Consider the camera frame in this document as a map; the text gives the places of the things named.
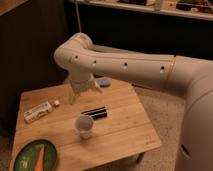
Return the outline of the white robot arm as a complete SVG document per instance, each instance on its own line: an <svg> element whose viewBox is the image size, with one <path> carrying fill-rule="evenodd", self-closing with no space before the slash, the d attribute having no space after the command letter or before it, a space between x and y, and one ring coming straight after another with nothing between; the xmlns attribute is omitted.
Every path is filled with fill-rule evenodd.
<svg viewBox="0 0 213 171"><path fill-rule="evenodd" d="M186 99L175 171L213 171L213 61L97 45L82 33L54 52L79 94L102 75Z"/></svg>

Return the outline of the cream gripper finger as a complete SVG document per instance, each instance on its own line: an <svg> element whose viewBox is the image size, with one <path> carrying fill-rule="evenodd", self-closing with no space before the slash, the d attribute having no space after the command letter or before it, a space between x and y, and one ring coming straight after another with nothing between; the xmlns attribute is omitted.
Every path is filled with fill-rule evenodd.
<svg viewBox="0 0 213 171"><path fill-rule="evenodd" d="M77 98L79 97L78 93L73 92L72 90L69 91L69 103L73 105Z"/></svg>
<svg viewBox="0 0 213 171"><path fill-rule="evenodd" d="M95 84L95 90L99 93L102 93L102 90L98 84Z"/></svg>

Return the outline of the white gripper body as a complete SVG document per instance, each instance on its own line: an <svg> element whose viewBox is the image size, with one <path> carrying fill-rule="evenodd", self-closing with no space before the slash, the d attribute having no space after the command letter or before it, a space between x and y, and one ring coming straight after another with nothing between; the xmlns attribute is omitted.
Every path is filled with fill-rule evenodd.
<svg viewBox="0 0 213 171"><path fill-rule="evenodd" d="M93 76L90 76L88 79L86 79L85 81L74 81L74 80L70 80L70 85L73 89L73 91L76 94L80 94L81 92L85 92L89 89L92 89L95 87L95 80Z"/></svg>

